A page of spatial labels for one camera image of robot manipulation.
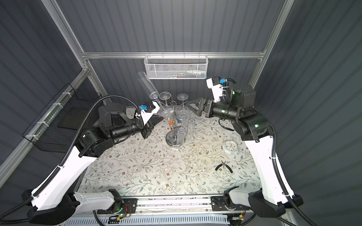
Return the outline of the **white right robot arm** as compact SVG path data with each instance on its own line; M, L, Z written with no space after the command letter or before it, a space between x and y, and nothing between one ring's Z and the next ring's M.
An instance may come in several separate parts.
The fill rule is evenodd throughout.
M301 210L303 199L294 193L283 173L276 153L277 132L265 116L255 108L256 92L251 85L236 83L228 90L228 80L219 77L207 79L206 85L212 90L213 98L189 101L191 110L207 118L229 120L249 149L254 160L261 189L246 192L240 186L226 192L226 206L248 206L261 218L281 218L286 210L294 209L309 225L315 223Z

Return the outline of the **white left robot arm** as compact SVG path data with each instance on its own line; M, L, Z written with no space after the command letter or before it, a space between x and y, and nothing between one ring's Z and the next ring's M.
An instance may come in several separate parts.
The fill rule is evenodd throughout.
M143 105L137 105L134 117L129 118L122 105L101 105L100 101L96 101L86 118L98 110L98 126L85 129L84 122L80 124L62 161L37 188L23 193L21 204L1 214L1 224L28 222L55 226L83 212L127 214L131 209L115 189L84 194L70 192L69 188L106 150L136 134L147 138L154 125L162 121L162 117L157 115L161 108L158 98L152 97Z

